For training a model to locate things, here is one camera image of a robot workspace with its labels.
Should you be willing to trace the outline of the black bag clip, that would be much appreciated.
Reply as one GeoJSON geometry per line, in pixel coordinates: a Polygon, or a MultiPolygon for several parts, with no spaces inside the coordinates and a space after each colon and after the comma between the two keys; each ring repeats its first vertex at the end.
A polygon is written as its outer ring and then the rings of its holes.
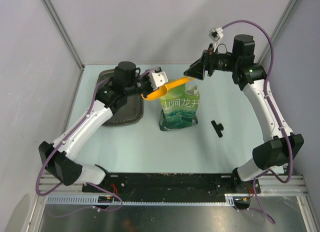
{"type": "Polygon", "coordinates": [[[222,131],[224,130],[224,126],[221,123],[217,123],[215,120],[211,121],[211,124],[219,138],[223,137],[222,131]]]}

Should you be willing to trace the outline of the green litter bag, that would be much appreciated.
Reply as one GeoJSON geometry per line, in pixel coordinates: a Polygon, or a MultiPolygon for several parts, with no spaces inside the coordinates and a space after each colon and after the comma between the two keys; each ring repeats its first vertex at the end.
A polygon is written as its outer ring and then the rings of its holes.
{"type": "Polygon", "coordinates": [[[200,92],[193,82],[171,89],[165,96],[160,97],[159,102],[161,131],[180,130],[198,124],[196,112],[200,104],[200,92]]]}

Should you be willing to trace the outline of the aluminium frame rail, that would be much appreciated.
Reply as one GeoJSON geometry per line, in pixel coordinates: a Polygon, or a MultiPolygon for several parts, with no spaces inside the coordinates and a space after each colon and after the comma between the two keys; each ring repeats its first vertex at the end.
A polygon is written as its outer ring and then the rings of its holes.
{"type": "Polygon", "coordinates": [[[293,176],[288,183],[281,183],[274,176],[264,175],[256,181],[243,182],[231,174],[213,173],[113,173],[108,175],[99,187],[109,190],[115,186],[119,194],[141,189],[191,192],[206,191],[217,194],[246,194],[251,189],[259,194],[275,196],[300,196],[308,194],[303,176],[293,176]]]}

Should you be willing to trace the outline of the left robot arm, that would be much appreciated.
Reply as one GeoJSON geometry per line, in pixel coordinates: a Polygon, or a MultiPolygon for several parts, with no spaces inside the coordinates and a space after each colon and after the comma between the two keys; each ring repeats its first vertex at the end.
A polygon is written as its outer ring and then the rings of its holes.
{"type": "Polygon", "coordinates": [[[112,76],[96,84],[90,104],[81,118],[53,142],[43,141],[39,145],[42,167],[36,183],[40,183],[43,172],[47,171],[60,185],[91,183],[98,191],[107,191],[111,180],[106,176],[106,170],[98,164],[78,162],[76,158],[80,150],[99,127],[128,103],[129,98],[146,98],[166,82],[160,68],[141,73],[133,62],[120,62],[112,76]]]}

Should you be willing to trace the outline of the yellow plastic scoop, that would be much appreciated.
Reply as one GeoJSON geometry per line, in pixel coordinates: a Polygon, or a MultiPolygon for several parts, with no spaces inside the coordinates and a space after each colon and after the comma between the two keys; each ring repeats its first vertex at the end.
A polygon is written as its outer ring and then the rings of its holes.
{"type": "Polygon", "coordinates": [[[193,77],[184,76],[179,79],[165,83],[164,85],[160,86],[157,90],[150,93],[148,96],[144,96],[142,94],[141,97],[147,101],[157,100],[157,99],[165,96],[171,89],[174,89],[178,86],[181,86],[181,85],[186,84],[188,82],[191,82],[193,80],[194,80],[193,77]]]}

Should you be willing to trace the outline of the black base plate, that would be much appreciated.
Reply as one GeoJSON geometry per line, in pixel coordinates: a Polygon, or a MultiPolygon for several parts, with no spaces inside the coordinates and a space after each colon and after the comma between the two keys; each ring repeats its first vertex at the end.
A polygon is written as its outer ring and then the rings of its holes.
{"type": "Polygon", "coordinates": [[[108,173],[99,188],[84,185],[84,193],[116,191],[125,202],[211,203],[225,194],[261,192],[258,181],[241,181],[235,173],[108,173]]]}

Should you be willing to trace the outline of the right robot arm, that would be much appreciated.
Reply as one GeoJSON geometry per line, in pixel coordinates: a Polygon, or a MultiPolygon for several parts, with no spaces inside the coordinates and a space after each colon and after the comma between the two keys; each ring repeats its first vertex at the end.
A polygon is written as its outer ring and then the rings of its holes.
{"type": "Polygon", "coordinates": [[[203,80],[214,71],[231,72],[233,82],[249,100],[259,122],[264,143],[252,150],[252,158],[233,170],[231,188],[242,193],[249,181],[273,168],[288,164],[298,154],[304,138],[288,126],[272,95],[267,73],[262,65],[254,62],[255,41],[253,36],[238,34],[234,37],[232,51],[218,52],[222,36],[217,32],[209,35],[213,43],[202,52],[183,73],[185,76],[203,80]]]}

